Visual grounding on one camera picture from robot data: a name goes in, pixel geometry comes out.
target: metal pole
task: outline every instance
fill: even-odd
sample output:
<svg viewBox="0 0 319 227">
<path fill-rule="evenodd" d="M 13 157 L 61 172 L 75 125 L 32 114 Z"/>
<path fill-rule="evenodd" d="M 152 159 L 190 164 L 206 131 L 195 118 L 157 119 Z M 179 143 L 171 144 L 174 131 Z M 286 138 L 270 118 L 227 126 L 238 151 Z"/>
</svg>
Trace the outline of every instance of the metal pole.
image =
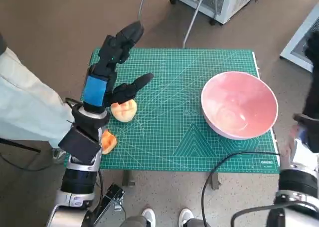
<svg viewBox="0 0 319 227">
<path fill-rule="evenodd" d="M 215 10 L 214 10 L 214 19 L 216 19 L 217 16 L 217 12 L 218 12 L 218 5 L 217 5 L 217 0 L 215 0 Z"/>
<path fill-rule="evenodd" d="M 142 7 L 143 7 L 143 3 L 144 3 L 144 0 L 141 0 L 140 10 L 139 10 L 139 15 L 138 15 L 138 20 L 139 20 L 139 21 L 141 21 L 141 17 L 142 17 Z"/>
<path fill-rule="evenodd" d="M 194 13 L 193 18 L 192 18 L 192 20 L 191 20 L 191 22 L 190 22 L 190 25 L 189 25 L 189 27 L 188 27 L 187 33 L 186 33 L 185 38 L 184 38 L 184 41 L 183 41 L 183 48 L 185 48 L 185 46 L 186 46 L 186 42 L 187 42 L 187 39 L 188 39 L 190 30 L 191 30 L 191 28 L 193 27 L 195 18 L 196 18 L 196 16 L 197 16 L 199 7 L 200 7 L 200 5 L 201 5 L 202 2 L 203 2 L 203 0 L 199 0 L 199 2 L 198 2 L 198 4 L 197 4 L 195 13 Z"/>
</svg>

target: bowl rim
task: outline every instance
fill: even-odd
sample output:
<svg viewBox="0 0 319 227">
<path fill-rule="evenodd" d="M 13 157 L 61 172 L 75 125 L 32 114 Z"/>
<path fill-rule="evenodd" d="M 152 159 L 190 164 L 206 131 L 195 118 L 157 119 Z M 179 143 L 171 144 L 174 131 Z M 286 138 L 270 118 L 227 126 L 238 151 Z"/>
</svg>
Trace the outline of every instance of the bowl rim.
<svg viewBox="0 0 319 227">
<path fill-rule="evenodd" d="M 266 86 L 267 89 L 268 89 L 268 90 L 270 91 L 270 93 L 272 94 L 272 96 L 273 96 L 273 98 L 274 98 L 274 100 L 275 100 L 275 103 L 276 103 L 276 116 L 275 116 L 275 118 L 274 118 L 273 123 L 271 124 L 271 127 L 270 127 L 268 130 L 266 130 L 265 132 L 263 132 L 262 134 L 252 135 L 252 136 L 248 136 L 248 137 L 242 137 L 242 136 L 237 136 L 237 135 L 233 135 L 233 134 L 227 133 L 226 131 L 222 130 L 218 125 L 216 125 L 213 121 L 211 121 L 210 118 L 205 114 L 205 109 L 204 109 L 204 107 L 203 107 L 203 93 L 204 93 L 204 90 L 207 88 L 209 82 L 210 82 L 212 79 L 214 79 L 214 78 L 216 78 L 216 77 L 218 77 L 218 76 L 220 76 L 220 75 L 226 74 L 226 73 L 240 73 L 240 74 L 244 74 L 244 75 L 247 75 L 247 76 L 251 76 L 251 77 L 257 79 L 258 81 L 260 81 L 261 83 L 263 83 L 264 86 Z M 249 74 L 249 73 L 243 72 L 243 71 L 225 71 L 225 72 L 218 73 L 217 75 L 214 75 L 212 78 L 210 78 L 210 79 L 205 83 L 205 85 L 204 85 L 204 87 L 203 87 L 203 89 L 202 89 L 202 91 L 201 91 L 200 99 L 201 99 L 201 107 L 202 107 L 202 110 L 203 110 L 203 114 L 206 115 L 206 118 L 209 120 L 209 122 L 210 122 L 212 125 L 214 125 L 214 126 L 215 126 L 218 130 L 220 130 L 221 132 L 227 134 L 228 136 L 232 136 L 232 137 L 234 137 L 234 138 L 236 138 L 236 139 L 252 139 L 252 138 L 256 138 L 256 137 L 258 137 L 258 136 L 262 136 L 262 135 L 264 135 L 265 133 L 267 133 L 271 128 L 273 128 L 273 126 L 274 126 L 274 124 L 276 123 L 277 118 L 278 118 L 278 100 L 277 100 L 277 98 L 276 98 L 274 92 L 272 91 L 272 89 L 271 89 L 263 80 L 261 80 L 259 77 L 256 77 L 256 76 L 254 76 L 254 75 L 252 75 L 252 74 Z"/>
</svg>

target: cantaloupe piece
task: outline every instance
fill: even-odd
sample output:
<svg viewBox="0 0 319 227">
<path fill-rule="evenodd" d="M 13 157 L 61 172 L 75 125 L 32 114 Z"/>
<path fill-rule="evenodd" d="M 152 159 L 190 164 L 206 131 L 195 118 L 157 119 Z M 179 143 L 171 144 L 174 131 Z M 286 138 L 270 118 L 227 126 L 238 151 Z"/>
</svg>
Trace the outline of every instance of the cantaloupe piece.
<svg viewBox="0 0 319 227">
<path fill-rule="evenodd" d="M 111 112 L 115 119 L 121 122 L 129 122 L 136 114 L 138 107 L 135 100 L 129 100 L 122 104 L 113 103 L 111 105 Z"/>
<path fill-rule="evenodd" d="M 101 137 L 102 154 L 106 155 L 114 149 L 117 144 L 116 137 L 113 136 L 108 130 L 105 130 Z"/>
</svg>

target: orange fruit slice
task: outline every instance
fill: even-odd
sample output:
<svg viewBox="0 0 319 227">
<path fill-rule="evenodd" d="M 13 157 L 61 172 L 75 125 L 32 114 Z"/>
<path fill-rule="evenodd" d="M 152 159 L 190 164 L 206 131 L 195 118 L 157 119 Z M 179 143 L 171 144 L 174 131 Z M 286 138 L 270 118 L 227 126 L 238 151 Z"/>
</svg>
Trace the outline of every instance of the orange fruit slice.
<svg viewBox="0 0 319 227">
<path fill-rule="evenodd" d="M 114 149 L 117 144 L 116 137 L 113 136 L 108 130 L 105 130 L 101 137 L 102 154 L 106 155 Z"/>
</svg>

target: sneaker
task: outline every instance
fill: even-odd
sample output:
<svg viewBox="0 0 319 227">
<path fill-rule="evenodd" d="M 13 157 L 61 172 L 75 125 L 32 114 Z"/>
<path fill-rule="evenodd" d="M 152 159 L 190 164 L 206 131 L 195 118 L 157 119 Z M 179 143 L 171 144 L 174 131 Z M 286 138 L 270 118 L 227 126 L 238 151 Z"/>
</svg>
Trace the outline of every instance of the sneaker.
<svg viewBox="0 0 319 227">
<path fill-rule="evenodd" d="M 193 219 L 194 215 L 189 209 L 183 209 L 178 218 L 178 227 L 183 227 L 183 225 L 190 219 Z"/>
<path fill-rule="evenodd" d="M 155 213 L 152 209 L 146 209 L 142 212 L 142 215 L 151 223 L 151 227 L 155 227 L 156 219 Z"/>
<path fill-rule="evenodd" d="M 66 152 L 60 148 L 52 148 L 52 157 L 55 164 L 62 164 L 64 162 Z"/>
</svg>

